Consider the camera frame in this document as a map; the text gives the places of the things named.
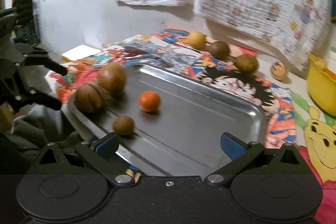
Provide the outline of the small brown round fruit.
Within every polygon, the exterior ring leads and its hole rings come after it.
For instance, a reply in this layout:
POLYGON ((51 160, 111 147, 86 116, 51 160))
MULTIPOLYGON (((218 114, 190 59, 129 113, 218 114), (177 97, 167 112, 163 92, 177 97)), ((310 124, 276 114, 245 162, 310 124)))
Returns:
POLYGON ((113 122, 112 128, 120 136, 131 136, 134 133, 135 122, 129 116, 122 115, 113 122))

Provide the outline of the striped brown round fruit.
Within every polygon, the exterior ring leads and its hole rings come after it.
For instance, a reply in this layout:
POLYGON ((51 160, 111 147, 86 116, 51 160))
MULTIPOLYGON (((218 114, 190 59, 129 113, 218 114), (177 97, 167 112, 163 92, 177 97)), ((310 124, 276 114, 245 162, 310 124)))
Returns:
POLYGON ((93 113, 103 106, 101 88, 96 83, 84 83, 75 92, 74 105, 84 113, 93 113))

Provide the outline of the small orange tangerine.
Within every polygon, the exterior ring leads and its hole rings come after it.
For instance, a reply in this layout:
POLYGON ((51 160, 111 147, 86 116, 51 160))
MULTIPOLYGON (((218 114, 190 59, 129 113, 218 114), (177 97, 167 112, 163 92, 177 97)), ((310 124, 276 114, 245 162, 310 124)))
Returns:
POLYGON ((161 97, 153 91, 145 91, 138 98, 140 108, 148 113, 155 112, 161 105, 161 97))

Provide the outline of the large brown oval fruit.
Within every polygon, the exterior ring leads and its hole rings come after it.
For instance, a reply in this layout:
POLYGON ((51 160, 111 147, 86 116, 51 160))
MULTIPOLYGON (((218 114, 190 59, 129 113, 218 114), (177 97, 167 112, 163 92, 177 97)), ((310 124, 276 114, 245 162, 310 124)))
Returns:
POLYGON ((119 94, 126 85, 126 72, 118 63, 104 65, 97 73, 97 82, 110 94, 119 94))

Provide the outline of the olive green oval fruit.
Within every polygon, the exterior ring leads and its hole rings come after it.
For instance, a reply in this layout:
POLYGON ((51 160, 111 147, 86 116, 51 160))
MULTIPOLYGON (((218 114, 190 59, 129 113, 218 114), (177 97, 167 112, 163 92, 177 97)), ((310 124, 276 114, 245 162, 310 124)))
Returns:
POLYGON ((259 62, 256 57, 249 54, 236 57, 234 65, 241 73, 246 75, 252 75, 256 73, 259 68, 259 62))

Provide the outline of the striped pale melon fruit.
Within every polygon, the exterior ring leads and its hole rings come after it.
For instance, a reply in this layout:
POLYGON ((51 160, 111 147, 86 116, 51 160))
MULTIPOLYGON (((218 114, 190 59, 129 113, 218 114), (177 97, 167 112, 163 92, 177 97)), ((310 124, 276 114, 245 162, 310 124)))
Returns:
POLYGON ((272 77, 278 81, 285 81, 288 78, 288 70, 282 61, 273 63, 270 67, 272 77))

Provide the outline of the dark brown kiwi fruit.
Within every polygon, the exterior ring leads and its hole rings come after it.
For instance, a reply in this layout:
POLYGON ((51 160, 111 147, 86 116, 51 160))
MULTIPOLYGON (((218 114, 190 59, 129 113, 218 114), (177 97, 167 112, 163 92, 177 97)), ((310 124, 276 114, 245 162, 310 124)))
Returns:
POLYGON ((208 46, 209 53, 218 60, 225 60, 231 53, 226 42, 217 41, 208 46))

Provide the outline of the yellow lemon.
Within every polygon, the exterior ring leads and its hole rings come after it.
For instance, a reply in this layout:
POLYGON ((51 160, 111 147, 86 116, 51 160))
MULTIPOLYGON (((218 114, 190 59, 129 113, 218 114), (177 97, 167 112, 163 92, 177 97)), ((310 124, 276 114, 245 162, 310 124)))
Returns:
POLYGON ((206 36, 199 31, 191 31, 187 38, 187 42, 189 46, 201 50, 206 45, 206 36))

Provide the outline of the grey cloth garment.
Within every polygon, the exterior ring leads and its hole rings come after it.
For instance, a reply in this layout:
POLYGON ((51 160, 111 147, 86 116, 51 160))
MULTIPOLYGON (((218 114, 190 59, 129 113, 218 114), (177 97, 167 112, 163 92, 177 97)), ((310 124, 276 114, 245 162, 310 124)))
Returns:
POLYGON ((25 156, 36 156, 48 143, 70 148, 83 140, 62 111, 41 105, 15 118, 5 136, 25 156))

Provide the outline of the white paper sheet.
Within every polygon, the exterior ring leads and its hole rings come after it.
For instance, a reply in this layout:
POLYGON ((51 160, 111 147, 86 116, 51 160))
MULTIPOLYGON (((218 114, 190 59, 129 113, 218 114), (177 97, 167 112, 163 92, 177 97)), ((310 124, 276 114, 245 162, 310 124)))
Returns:
POLYGON ((62 59, 65 62, 71 62, 71 61, 80 60, 80 59, 83 59, 83 58, 86 58, 92 55, 96 55, 100 52, 101 52, 100 49, 96 49, 96 48, 82 44, 82 45, 72 48, 69 51, 62 53, 62 59))

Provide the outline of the metal baking tray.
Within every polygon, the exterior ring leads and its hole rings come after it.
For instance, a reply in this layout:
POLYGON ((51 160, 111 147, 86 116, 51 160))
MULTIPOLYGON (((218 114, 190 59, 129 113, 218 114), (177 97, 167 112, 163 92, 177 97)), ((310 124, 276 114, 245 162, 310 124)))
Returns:
POLYGON ((112 131, 122 115, 135 122, 133 137, 120 138, 117 154, 154 176, 206 176, 230 159, 222 151, 228 132, 247 143, 263 142, 266 117, 261 108, 232 94, 151 65, 127 67, 120 97, 106 96, 93 114, 83 114, 70 99, 68 111, 98 138, 112 131), (161 97, 155 112, 143 111, 138 98, 145 91, 161 97))

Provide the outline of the Winnie the Pooh drawing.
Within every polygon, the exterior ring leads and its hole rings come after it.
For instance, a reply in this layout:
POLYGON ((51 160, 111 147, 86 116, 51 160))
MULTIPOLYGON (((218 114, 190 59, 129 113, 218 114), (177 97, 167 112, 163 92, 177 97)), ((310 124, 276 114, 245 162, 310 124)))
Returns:
POLYGON ((298 151, 317 178, 323 197, 315 214, 319 223, 335 223, 335 119, 291 92, 298 151))

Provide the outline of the anime comic poster mat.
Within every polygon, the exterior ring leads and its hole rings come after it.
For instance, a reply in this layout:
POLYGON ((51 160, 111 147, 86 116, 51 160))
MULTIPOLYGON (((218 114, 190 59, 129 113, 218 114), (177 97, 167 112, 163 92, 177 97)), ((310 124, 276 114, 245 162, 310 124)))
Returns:
POLYGON ((236 57, 243 54, 256 56, 256 52, 231 44, 229 57, 220 61, 206 50, 188 47, 187 36, 188 32, 174 28, 149 36, 136 35, 107 45, 95 55, 91 53, 76 61, 68 59, 66 76, 49 71, 45 79, 52 92, 62 103, 66 103, 76 88, 97 78, 98 70, 103 65, 112 62, 122 66, 154 65, 228 91, 260 106, 268 121, 265 138, 268 148, 297 142, 290 89, 264 79, 260 72, 252 76, 243 75, 234 66, 236 57))

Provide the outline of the yellow plastic bowl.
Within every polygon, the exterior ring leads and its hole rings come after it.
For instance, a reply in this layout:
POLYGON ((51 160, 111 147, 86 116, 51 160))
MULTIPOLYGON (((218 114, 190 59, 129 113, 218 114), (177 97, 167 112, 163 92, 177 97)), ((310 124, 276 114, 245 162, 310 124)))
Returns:
POLYGON ((330 69, 319 69, 315 64, 318 58, 309 55, 309 72, 307 75, 307 91, 313 101, 327 114, 335 116, 335 73, 330 69))

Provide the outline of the yellow fruit in bowl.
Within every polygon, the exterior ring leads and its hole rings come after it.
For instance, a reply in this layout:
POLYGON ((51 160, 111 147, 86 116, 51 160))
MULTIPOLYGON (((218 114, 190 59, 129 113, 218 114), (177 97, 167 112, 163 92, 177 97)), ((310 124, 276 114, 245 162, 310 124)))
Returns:
POLYGON ((327 62, 323 58, 316 58, 315 64, 321 69, 322 71, 327 68, 327 62))

